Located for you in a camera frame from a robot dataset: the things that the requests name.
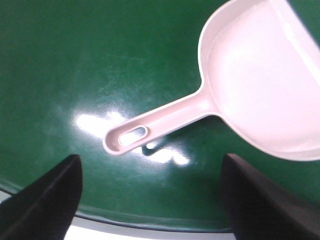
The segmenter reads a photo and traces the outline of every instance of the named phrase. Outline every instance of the green tray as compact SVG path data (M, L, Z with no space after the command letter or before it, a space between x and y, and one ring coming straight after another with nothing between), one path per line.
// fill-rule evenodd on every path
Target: green tray
M111 156L102 146L98 123L111 126L199 88L199 35L224 2L2 0L0 188L16 193L67 155L80 154L78 216L228 232L219 176L223 155L236 153L320 206L320 161L264 154L218 117L163 137L153 149Z

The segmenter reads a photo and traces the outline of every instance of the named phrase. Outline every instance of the white surface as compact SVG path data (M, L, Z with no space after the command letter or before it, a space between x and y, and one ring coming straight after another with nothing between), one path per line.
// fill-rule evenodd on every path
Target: white surface
M231 0L199 39L201 88L111 129L121 155L208 115L258 149L288 160L320 159L320 50L285 0ZM145 135L121 144L138 127Z

